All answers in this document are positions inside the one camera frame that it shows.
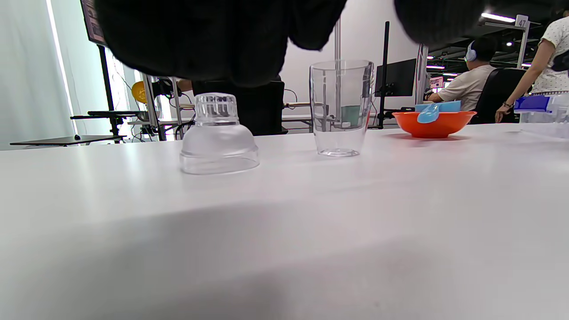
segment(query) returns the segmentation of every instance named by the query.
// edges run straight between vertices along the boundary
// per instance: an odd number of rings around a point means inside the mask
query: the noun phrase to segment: black pole
[[[384,128],[384,111],[385,111],[385,96],[387,95],[387,53],[389,52],[389,21],[385,22],[385,37],[384,37],[384,67],[381,72],[381,96],[380,96],[380,112],[377,116],[379,119],[380,129]]]
[[[103,80],[105,82],[105,91],[107,95],[107,105],[109,107],[109,111],[114,111],[114,103],[113,103],[113,92],[110,89],[110,79],[109,79],[109,66],[106,63],[106,53],[105,47],[98,44],[97,47],[99,48],[99,55],[101,56],[101,67],[103,69]],[[118,136],[118,124],[117,119],[114,117],[109,117],[111,132],[113,136]]]

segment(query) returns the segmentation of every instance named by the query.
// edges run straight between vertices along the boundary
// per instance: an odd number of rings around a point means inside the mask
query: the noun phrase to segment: transparent drinking glass
[[[310,106],[318,153],[359,155],[372,103],[373,63],[337,60],[310,66]]]

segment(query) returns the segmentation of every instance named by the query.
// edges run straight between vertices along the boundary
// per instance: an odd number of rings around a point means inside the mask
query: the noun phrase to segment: white curtain
[[[0,150],[72,136],[45,0],[0,2]]]
[[[108,110],[101,56],[97,45],[87,37],[81,2],[51,0],[51,6],[73,113],[86,115],[91,110]],[[134,99],[129,99],[130,92],[123,81],[127,68],[108,49],[106,60],[115,110],[137,110]],[[108,119],[77,120],[76,124],[80,134],[110,134]],[[129,132],[127,125],[121,128],[121,133]]]

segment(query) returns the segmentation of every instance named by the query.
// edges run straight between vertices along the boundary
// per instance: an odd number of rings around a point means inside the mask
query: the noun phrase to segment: screen
[[[85,27],[87,28],[89,41],[106,46],[103,32],[97,20],[94,0],[81,0],[81,7],[83,8],[83,17],[85,18]]]
[[[386,68],[387,96],[388,97],[412,97],[415,84],[415,69],[417,59],[390,63]],[[381,95],[382,74],[384,67],[377,67],[376,74],[376,97]]]
[[[444,86],[444,77],[431,78],[431,89],[442,88]]]

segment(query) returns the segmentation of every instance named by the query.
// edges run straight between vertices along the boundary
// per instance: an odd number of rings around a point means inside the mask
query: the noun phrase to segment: beige t-shirt
[[[439,91],[439,97],[445,102],[462,101],[462,106],[460,107],[462,111],[474,110],[488,76],[495,69],[495,67],[488,64],[464,72],[452,80],[448,87]]]
[[[547,68],[536,79],[532,93],[550,91],[569,91],[569,76],[567,71],[555,72],[551,70],[553,59],[569,50],[569,17],[552,22],[545,30],[543,39],[549,40],[555,46],[555,53],[551,57]]]

